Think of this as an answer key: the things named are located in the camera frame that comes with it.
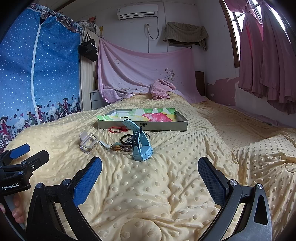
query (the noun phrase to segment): ceiling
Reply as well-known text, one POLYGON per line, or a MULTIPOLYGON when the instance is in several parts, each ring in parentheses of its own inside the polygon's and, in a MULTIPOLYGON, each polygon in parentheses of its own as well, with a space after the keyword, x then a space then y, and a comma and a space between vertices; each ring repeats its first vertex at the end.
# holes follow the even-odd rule
MULTIPOLYGON (((39 2, 39 4, 41 5, 47 5, 48 8, 55 10, 58 7, 62 6, 63 4, 69 2, 69 4, 72 5, 77 5, 77 6, 81 6, 81 5, 90 5, 93 3, 98 3, 101 2, 102 4, 105 4, 106 0, 37 0, 35 2, 39 2)), ((196 4, 196 0, 166 0, 169 2, 182 2, 182 3, 189 3, 189 4, 196 4)), ((131 1, 131 0, 107 0, 107 2, 109 3, 109 5, 121 5, 121 4, 132 4, 132 3, 138 3, 138 2, 149 2, 148 0, 135 0, 135 1, 131 1)))

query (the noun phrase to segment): cartoon print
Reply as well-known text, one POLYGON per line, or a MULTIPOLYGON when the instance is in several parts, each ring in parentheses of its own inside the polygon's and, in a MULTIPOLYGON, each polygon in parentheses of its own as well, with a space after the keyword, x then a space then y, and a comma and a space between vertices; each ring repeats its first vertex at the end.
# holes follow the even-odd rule
MULTIPOLYGON (((47 104, 36 106, 40 123, 55 121, 81 111, 79 97, 75 97, 74 94, 73 97, 63 98, 62 102, 58 99, 57 105, 58 107, 49 100, 47 104)), ((36 113, 32 114, 31 108, 27 108, 23 113, 19 108, 11 117, 7 115, 0 118, 0 154, 9 141, 13 140, 23 129, 39 124, 36 116, 36 113)))
POLYGON ((27 115, 29 116, 29 119, 31 120, 31 126, 37 125, 37 120, 35 119, 35 114, 31 113, 31 109, 27 109, 27 115))
POLYGON ((59 106, 59 109, 57 109, 57 110, 59 110, 59 114, 60 113, 63 114, 64 113, 64 111, 63 111, 64 108, 63 108, 63 105, 60 102, 61 102, 60 100, 57 100, 57 105, 59 106))
POLYGON ((0 119, 0 125, 2 126, 2 136, 5 139, 6 144, 8 144, 8 142, 13 139, 13 136, 9 134, 9 130, 11 131, 11 126, 6 124, 7 120, 8 116, 2 116, 0 119))
POLYGON ((4 137, 0 134, 0 153, 2 153, 7 146, 6 140, 4 137))
POLYGON ((31 3, 31 5, 28 6, 28 9, 32 9, 35 12, 40 12, 42 19, 46 19, 51 16, 56 16, 56 20, 60 22, 64 27, 66 27, 67 29, 69 29, 74 33, 82 34, 82 27, 78 23, 75 23, 72 19, 70 19, 69 17, 66 17, 65 15, 62 15, 59 12, 56 12, 47 7, 38 5, 37 3, 31 3))
POLYGON ((40 119, 41 123, 44 123, 44 122, 46 122, 46 119, 45 120, 43 119, 45 112, 42 112, 41 110, 42 110, 42 105, 37 105, 39 119, 40 119))
POLYGON ((25 120, 24 127, 25 128, 30 127, 29 119, 28 120, 25 120))
POLYGON ((68 104, 68 98, 64 98, 63 99, 63 102, 64 102, 64 104, 63 104, 63 108, 64 108, 64 113, 65 113, 65 115, 69 115, 69 114, 71 114, 71 112, 70 112, 70 110, 69 110, 69 104, 68 104))

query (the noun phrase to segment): electrical cord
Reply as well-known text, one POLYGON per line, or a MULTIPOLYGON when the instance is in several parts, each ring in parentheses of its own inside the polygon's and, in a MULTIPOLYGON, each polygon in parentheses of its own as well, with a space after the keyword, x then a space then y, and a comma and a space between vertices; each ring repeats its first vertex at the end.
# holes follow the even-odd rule
POLYGON ((158 16, 156 16, 156 17, 157 17, 157 37, 155 39, 151 37, 151 35, 149 33, 149 24, 147 24, 147 26, 148 26, 147 27, 148 34, 149 34, 150 38, 152 38, 154 40, 158 39, 158 37, 159 37, 158 16))

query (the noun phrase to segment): tray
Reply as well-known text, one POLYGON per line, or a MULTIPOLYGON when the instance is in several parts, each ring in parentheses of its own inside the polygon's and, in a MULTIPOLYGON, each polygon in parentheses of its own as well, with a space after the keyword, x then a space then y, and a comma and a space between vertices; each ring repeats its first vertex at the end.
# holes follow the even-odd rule
MULTIPOLYGON (((130 112, 132 109, 116 109, 112 110, 104 115, 111 115, 114 112, 125 113, 130 112)), ((187 131, 188 120, 182 116, 178 111, 175 111, 177 121, 175 122, 156 122, 156 121, 134 121, 139 127, 142 127, 145 131, 187 131)), ((122 127, 122 121, 113 120, 98 120, 99 129, 108 129, 110 127, 122 127)))

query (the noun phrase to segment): blue gripper pad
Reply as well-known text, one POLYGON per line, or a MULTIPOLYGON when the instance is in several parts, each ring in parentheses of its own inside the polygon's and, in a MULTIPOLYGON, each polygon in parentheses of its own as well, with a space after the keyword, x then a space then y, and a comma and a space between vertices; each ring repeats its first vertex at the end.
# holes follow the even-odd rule
POLYGON ((198 160, 197 169, 215 204, 222 207, 226 201, 226 189, 221 181, 219 181, 218 170, 206 157, 202 157, 198 160))
POLYGON ((19 146, 18 148, 11 150, 11 153, 9 156, 11 159, 17 159, 20 156, 28 153, 29 151, 30 151, 30 146, 28 144, 24 144, 22 146, 19 146))
POLYGON ((101 171, 102 161, 99 157, 95 156, 87 166, 81 170, 79 175, 73 178, 73 202, 76 207, 85 202, 101 171))

